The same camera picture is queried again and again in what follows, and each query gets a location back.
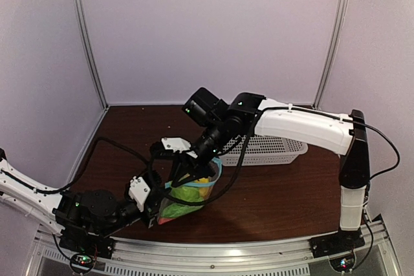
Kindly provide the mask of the green toy apple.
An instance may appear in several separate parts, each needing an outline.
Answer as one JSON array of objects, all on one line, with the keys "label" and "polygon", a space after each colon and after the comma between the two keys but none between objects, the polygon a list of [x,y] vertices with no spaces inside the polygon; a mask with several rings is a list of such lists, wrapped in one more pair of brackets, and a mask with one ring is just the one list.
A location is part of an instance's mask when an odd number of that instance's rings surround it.
[{"label": "green toy apple", "polygon": [[[169,195],[178,200],[185,202],[202,202],[203,198],[200,197],[199,192],[196,189],[190,187],[181,186],[178,188],[172,188]],[[168,198],[164,198],[160,207],[160,217],[179,218],[197,211],[202,206],[188,206],[174,202]]]}]

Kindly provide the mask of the yellow toy lemon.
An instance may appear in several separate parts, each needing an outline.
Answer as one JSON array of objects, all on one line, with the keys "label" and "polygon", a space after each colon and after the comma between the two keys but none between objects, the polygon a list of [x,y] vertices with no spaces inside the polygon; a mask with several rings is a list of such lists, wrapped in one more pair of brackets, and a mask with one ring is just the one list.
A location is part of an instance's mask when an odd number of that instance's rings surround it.
[{"label": "yellow toy lemon", "polygon": [[184,184],[185,187],[196,189],[199,192],[201,198],[206,200],[210,197],[212,189],[216,181],[212,178],[201,178]]}]

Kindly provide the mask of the clear zip top bag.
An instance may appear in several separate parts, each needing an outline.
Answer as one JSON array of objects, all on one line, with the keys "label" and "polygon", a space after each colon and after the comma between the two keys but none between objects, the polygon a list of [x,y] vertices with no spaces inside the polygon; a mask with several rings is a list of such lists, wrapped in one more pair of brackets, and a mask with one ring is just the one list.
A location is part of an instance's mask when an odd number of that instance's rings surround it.
[{"label": "clear zip top bag", "polygon": [[[164,189],[167,191],[167,194],[179,200],[204,202],[210,197],[213,187],[218,179],[220,179],[223,171],[223,163],[219,158],[214,158],[209,163],[209,166],[213,171],[213,176],[194,180],[179,187],[172,187],[171,182],[167,182]],[[173,202],[168,198],[163,198],[158,212],[157,224],[163,225],[189,213],[196,212],[201,208],[203,206],[187,206]]]}]

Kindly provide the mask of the red toy carrot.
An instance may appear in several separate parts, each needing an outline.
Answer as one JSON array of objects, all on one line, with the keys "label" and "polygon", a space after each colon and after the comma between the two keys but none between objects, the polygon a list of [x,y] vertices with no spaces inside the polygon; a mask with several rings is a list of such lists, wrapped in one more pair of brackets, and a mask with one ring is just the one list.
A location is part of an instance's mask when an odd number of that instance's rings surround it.
[{"label": "red toy carrot", "polygon": [[168,218],[168,217],[158,217],[157,219],[157,224],[158,225],[163,225],[166,224],[170,221],[174,220],[174,218]]}]

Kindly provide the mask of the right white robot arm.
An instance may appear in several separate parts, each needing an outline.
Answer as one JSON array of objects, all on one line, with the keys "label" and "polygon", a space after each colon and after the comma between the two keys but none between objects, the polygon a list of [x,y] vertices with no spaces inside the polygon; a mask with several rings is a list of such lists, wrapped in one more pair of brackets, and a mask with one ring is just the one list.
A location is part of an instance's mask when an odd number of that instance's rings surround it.
[{"label": "right white robot arm", "polygon": [[365,191],[370,179],[369,148],[364,114],[333,114],[298,107],[242,92],[226,103],[204,87],[199,88],[182,110],[204,128],[194,143],[182,138],[163,138],[163,146],[182,153],[192,167],[206,165],[230,140],[251,136],[280,137],[315,145],[340,157],[341,187],[340,231],[331,244],[345,251],[356,241],[360,227]]}]

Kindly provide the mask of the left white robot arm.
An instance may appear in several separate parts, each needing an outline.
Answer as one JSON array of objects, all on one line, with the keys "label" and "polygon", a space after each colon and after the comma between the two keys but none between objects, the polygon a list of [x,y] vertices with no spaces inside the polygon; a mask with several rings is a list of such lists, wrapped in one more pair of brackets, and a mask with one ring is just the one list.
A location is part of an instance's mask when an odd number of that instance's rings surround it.
[{"label": "left white robot arm", "polygon": [[108,190],[76,193],[48,188],[14,169],[1,150],[1,202],[36,219],[51,233],[67,234],[80,253],[93,247],[90,235],[107,238],[144,218],[151,187],[134,176],[124,200]]}]

